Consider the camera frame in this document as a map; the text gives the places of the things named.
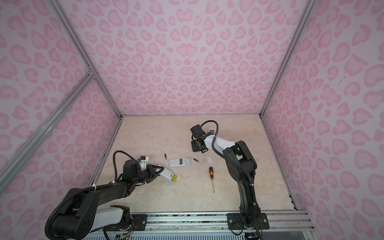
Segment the red white remote control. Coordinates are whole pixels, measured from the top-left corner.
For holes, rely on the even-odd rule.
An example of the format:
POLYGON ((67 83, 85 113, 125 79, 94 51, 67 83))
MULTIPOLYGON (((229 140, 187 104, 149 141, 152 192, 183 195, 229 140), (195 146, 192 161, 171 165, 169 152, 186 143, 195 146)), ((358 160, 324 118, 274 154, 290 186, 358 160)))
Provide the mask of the red white remote control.
POLYGON ((171 159, 170 160, 170 167, 171 168, 177 168, 177 167, 186 167, 191 165, 191 158, 178 158, 178 159, 171 159))

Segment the orange black screwdriver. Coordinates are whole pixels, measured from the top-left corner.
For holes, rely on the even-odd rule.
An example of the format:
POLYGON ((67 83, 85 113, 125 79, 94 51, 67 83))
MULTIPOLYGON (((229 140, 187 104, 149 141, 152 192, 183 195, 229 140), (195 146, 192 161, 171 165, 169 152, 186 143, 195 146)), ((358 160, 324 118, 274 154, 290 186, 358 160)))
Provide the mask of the orange black screwdriver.
POLYGON ((212 166, 209 167, 209 173, 210 173, 210 178, 212 182, 212 187, 213 187, 213 192, 215 193, 215 187, 214 187, 214 169, 212 166))

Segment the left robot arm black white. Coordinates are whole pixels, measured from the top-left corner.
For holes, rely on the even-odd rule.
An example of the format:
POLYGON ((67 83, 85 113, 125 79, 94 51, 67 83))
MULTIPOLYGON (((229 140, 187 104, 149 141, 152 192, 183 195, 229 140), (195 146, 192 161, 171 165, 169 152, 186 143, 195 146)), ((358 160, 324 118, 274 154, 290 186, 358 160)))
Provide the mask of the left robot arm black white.
POLYGON ((84 189, 71 189, 53 210, 45 225, 45 235, 50 240, 82 240, 89 233, 107 228, 132 230, 134 221, 128 207, 112 205, 106 210, 98 207, 123 199, 144 184, 151 183, 164 167, 147 165, 141 168, 137 160, 128 160, 123 172, 108 184, 84 189))

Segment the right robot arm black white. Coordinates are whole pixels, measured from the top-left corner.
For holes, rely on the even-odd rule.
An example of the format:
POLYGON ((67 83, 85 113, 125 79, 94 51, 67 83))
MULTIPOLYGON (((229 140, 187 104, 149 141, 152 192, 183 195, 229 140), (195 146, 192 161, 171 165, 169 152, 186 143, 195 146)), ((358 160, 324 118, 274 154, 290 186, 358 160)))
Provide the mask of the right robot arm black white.
POLYGON ((218 130, 206 133, 203 125, 191 128, 193 152, 205 153, 213 150, 226 162, 228 172, 237 182, 240 192, 240 214, 245 228, 254 227, 254 221, 261 214, 255 193, 257 163, 244 141, 232 142, 218 137, 218 130))

